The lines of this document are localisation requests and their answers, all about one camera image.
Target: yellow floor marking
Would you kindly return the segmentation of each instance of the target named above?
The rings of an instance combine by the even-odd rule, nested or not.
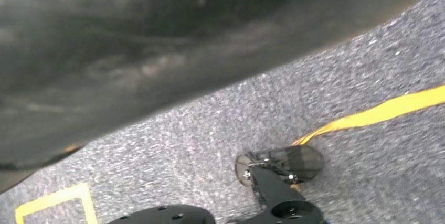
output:
[[[402,95],[369,110],[337,119],[296,140],[292,145],[303,145],[313,137],[327,132],[368,126],[442,103],[445,103],[445,85]]]
[[[15,219],[17,224],[25,224],[24,217],[43,209],[55,206],[57,204],[80,198],[82,200],[83,209],[87,224],[97,224],[96,213],[91,199],[90,190],[87,183],[72,186],[67,189],[60,190],[56,193],[43,196],[29,203],[19,206],[15,210]]]

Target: gray carpet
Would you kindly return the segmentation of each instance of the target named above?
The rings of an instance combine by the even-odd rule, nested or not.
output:
[[[287,146],[344,115],[445,83],[445,0],[333,50],[235,84],[89,144],[0,196],[0,222],[44,194],[88,182],[99,224],[163,204],[254,214],[233,171],[245,150]],[[304,194],[332,223],[445,223],[445,105],[314,139],[324,172]],[[85,224],[80,201],[25,224]]]

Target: black mechanical part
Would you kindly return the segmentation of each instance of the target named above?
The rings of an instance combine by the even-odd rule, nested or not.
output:
[[[2,0],[0,165],[9,173],[58,160],[70,146],[362,34],[415,1]]]
[[[189,205],[169,205],[122,216],[109,224],[215,224],[207,210]]]
[[[307,145],[240,155],[235,163],[237,177],[251,186],[263,212],[236,223],[325,223],[318,207],[291,188],[291,184],[313,179],[323,166],[320,152]]]
[[[235,173],[244,186],[252,186],[249,168],[269,162],[269,168],[292,184],[313,179],[324,167],[323,155],[308,145],[249,152],[237,157]]]
[[[238,224],[322,224],[320,209],[306,201],[297,190],[290,187],[276,173],[260,166],[251,166],[253,190],[257,191],[264,211]]]

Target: metal bolt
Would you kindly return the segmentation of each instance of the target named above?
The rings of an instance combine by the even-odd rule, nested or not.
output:
[[[250,171],[249,170],[245,170],[243,177],[246,178],[246,179],[250,179]]]

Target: screw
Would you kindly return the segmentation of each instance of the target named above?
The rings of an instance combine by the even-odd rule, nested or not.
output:
[[[182,219],[184,217],[184,214],[178,214],[172,217],[172,220],[179,220]]]
[[[247,180],[249,180],[250,179],[250,171],[249,170],[245,170],[243,177],[246,178]]]

